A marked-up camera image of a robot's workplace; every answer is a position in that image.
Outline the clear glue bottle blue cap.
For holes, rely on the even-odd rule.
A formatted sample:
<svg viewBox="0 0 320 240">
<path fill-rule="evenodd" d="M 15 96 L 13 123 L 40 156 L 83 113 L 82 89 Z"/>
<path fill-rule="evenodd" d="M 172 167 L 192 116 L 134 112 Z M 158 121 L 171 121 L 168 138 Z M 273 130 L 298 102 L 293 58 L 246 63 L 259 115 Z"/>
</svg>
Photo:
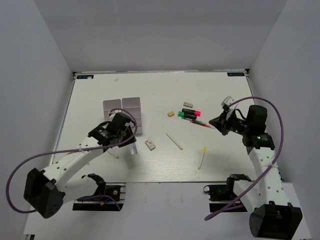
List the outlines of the clear glue bottle blue cap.
<svg viewBox="0 0 320 240">
<path fill-rule="evenodd" d="M 134 155 L 137 155 L 138 154 L 138 149 L 137 149 L 137 146 L 136 146 L 136 143 L 131 143 L 129 145 L 129 150 L 130 150 L 130 155 L 131 156 L 134 156 Z"/>
</svg>

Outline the white pen yellow tip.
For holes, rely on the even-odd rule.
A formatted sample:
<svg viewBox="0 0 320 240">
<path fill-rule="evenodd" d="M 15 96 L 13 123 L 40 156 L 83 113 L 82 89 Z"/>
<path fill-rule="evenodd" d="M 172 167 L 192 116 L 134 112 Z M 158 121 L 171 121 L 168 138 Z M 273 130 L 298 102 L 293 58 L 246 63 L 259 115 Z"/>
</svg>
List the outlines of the white pen yellow tip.
<svg viewBox="0 0 320 240">
<path fill-rule="evenodd" d="M 183 150 L 183 147 L 168 132 L 165 134 L 181 151 Z"/>
</svg>

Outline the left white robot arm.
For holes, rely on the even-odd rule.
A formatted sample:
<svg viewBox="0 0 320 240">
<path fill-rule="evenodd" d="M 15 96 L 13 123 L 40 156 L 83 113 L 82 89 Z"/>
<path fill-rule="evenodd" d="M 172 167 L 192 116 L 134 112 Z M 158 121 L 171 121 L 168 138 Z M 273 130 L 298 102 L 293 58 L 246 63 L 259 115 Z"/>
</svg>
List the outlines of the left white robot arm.
<svg viewBox="0 0 320 240">
<path fill-rule="evenodd" d="M 72 177 L 90 161 L 113 147 L 122 148 L 136 142 L 137 121 L 124 109 L 110 110 L 111 120 L 91 130 L 74 149 L 63 150 L 58 163 L 27 174 L 24 199 L 45 219 L 55 215 L 70 201 L 114 199 L 106 195 L 106 182 L 95 173 Z"/>
</svg>

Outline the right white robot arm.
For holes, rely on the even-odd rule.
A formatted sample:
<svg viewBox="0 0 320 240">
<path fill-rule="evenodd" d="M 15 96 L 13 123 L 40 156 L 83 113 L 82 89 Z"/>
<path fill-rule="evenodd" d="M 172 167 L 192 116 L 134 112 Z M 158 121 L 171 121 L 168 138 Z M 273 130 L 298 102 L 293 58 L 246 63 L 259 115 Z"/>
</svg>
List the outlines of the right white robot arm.
<svg viewBox="0 0 320 240">
<path fill-rule="evenodd" d="M 266 133 L 267 109 L 251 105 L 245 119 L 228 107 L 209 124 L 222 135 L 233 132 L 242 136 L 243 145 L 253 164 L 258 189 L 245 175 L 233 175 L 234 182 L 225 188 L 226 195 L 242 202 L 249 212 L 249 229 L 255 238 L 291 240 L 303 218 L 302 210 L 293 206 L 283 188 L 272 137 Z"/>
</svg>

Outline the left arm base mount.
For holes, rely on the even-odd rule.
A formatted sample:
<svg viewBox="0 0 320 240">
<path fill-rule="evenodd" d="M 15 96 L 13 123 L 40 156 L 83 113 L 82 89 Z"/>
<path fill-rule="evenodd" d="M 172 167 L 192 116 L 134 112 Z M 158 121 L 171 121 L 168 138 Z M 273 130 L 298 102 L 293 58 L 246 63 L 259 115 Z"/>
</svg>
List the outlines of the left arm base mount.
<svg viewBox="0 0 320 240">
<path fill-rule="evenodd" d="M 126 183 L 107 183 L 105 180 L 91 173 L 83 175 L 84 181 L 81 186 L 84 190 L 93 192 L 82 193 L 74 200 L 73 211 L 85 212 L 119 212 L 121 211 L 126 198 Z"/>
</svg>

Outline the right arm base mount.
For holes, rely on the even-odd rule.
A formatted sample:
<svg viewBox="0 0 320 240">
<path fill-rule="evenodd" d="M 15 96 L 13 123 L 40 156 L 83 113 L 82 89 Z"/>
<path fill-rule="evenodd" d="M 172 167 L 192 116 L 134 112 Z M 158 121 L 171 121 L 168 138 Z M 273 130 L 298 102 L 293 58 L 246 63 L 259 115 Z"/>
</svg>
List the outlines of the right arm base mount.
<svg viewBox="0 0 320 240">
<path fill-rule="evenodd" d="M 230 174 L 225 183 L 203 187 L 204 194 L 208 195 L 210 213 L 220 210 L 237 197 L 233 192 L 236 181 L 251 182 L 251 179 L 245 174 Z"/>
</svg>

